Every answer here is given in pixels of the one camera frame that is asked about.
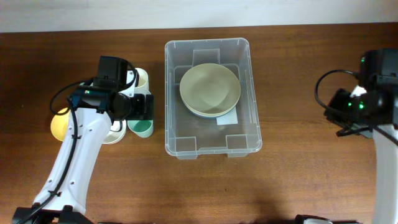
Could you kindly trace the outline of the green cup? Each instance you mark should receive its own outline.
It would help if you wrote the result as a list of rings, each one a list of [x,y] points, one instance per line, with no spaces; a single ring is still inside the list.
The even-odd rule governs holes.
[[[153,120],[130,120],[127,126],[140,138],[148,138],[154,132]]]

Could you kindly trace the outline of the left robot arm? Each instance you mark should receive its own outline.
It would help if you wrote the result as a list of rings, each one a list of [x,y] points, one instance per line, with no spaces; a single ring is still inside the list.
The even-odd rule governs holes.
[[[86,195],[98,153],[115,121],[154,117],[152,94],[135,90],[139,72],[123,58],[102,56],[97,76],[75,82],[67,97],[67,131],[51,173],[31,207],[18,207],[13,223],[90,223]]]

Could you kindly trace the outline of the cream cup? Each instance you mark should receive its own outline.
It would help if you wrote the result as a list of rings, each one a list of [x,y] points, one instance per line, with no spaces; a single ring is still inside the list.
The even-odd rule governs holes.
[[[135,89],[149,90],[149,76],[148,73],[142,68],[136,68],[139,80]]]

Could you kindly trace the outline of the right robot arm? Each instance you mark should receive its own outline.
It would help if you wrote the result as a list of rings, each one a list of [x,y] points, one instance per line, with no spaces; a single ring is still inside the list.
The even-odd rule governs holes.
[[[397,49],[362,54],[358,84],[352,92],[339,89],[329,103],[314,97],[326,119],[339,126],[338,137],[360,134],[376,147],[376,204],[373,223],[397,223]]]

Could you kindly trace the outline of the beige plate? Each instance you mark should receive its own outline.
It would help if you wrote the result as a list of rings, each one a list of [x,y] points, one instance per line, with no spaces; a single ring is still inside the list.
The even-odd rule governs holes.
[[[187,102],[183,102],[183,104],[192,112],[200,113],[203,115],[212,115],[212,116],[220,116],[222,114],[227,113],[232,110],[237,104],[239,100],[236,101],[221,101],[219,103],[216,102],[204,102],[204,101],[195,101],[193,105],[189,105]]]
[[[193,105],[195,101],[236,101],[241,96],[237,76],[227,67],[204,63],[190,68],[180,81],[182,101]]]

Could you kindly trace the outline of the blue plate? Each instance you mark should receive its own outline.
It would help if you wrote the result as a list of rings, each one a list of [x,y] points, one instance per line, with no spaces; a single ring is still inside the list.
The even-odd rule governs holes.
[[[237,116],[236,107],[234,107],[232,110],[230,110],[230,111],[228,111],[227,113],[222,114],[222,115],[220,115],[220,116],[203,115],[203,114],[200,114],[200,113],[196,113],[196,112],[194,112],[194,111],[192,111],[192,113],[193,113],[194,115],[197,115],[197,116],[203,117],[203,118],[221,118],[221,117],[228,117],[228,116],[229,116],[229,117]]]

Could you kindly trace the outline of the clear plastic storage bin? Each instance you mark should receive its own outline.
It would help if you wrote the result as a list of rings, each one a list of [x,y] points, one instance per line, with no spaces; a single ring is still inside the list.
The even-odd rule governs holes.
[[[216,118],[194,115],[180,96],[179,84],[192,67],[217,63],[241,85],[238,124],[217,125]],[[165,45],[165,150],[178,159],[227,154],[244,157],[262,147],[249,42],[244,38],[171,40]]]

